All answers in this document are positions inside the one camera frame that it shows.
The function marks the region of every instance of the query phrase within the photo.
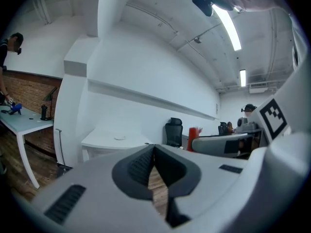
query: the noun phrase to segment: black office chair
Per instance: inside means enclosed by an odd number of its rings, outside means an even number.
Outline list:
[[[227,135],[229,134],[229,130],[227,128],[227,123],[220,122],[220,126],[218,126],[219,135]]]
[[[183,126],[182,121],[178,118],[171,117],[170,123],[165,124],[167,137],[166,145],[179,148],[182,145]]]

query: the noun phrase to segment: person in black shirt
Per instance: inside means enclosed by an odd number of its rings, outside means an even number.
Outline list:
[[[3,82],[3,65],[8,51],[16,52],[17,54],[21,53],[20,46],[23,43],[23,40],[24,37],[21,33],[14,33],[10,38],[4,39],[0,42],[0,91],[5,96],[5,99],[10,103],[12,103],[13,100],[6,90],[5,84]]]

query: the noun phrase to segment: person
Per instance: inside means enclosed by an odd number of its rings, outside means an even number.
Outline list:
[[[0,91],[10,104],[13,103],[13,99],[6,90],[2,76],[4,61],[8,51],[20,54],[21,52],[20,46],[23,43],[23,40],[24,37],[21,33],[14,33],[13,35],[10,36],[10,38],[2,40],[0,43]]]
[[[247,104],[245,106],[245,109],[244,109],[244,115],[245,117],[250,117],[250,115],[252,114],[252,112],[256,109],[257,107],[252,105],[251,103]]]
[[[234,128],[232,127],[232,122],[227,123],[227,128],[228,128],[229,134],[234,133]]]

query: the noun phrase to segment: fluorescent light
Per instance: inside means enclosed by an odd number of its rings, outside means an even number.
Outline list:
[[[246,70],[240,71],[241,87],[246,86]]]
[[[232,42],[234,51],[240,50],[242,47],[239,40],[239,36],[228,12],[226,10],[218,8],[215,4],[212,5],[212,7],[219,16],[220,20],[223,22],[225,29],[227,30],[230,40]]]

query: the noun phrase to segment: desk lamp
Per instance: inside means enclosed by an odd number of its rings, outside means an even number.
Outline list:
[[[45,105],[42,105],[42,113],[41,113],[41,120],[42,121],[50,121],[52,120],[52,102],[53,102],[53,93],[57,90],[57,87],[54,87],[54,89],[43,99],[43,101],[51,101],[50,105],[50,117],[46,117],[47,107]]]

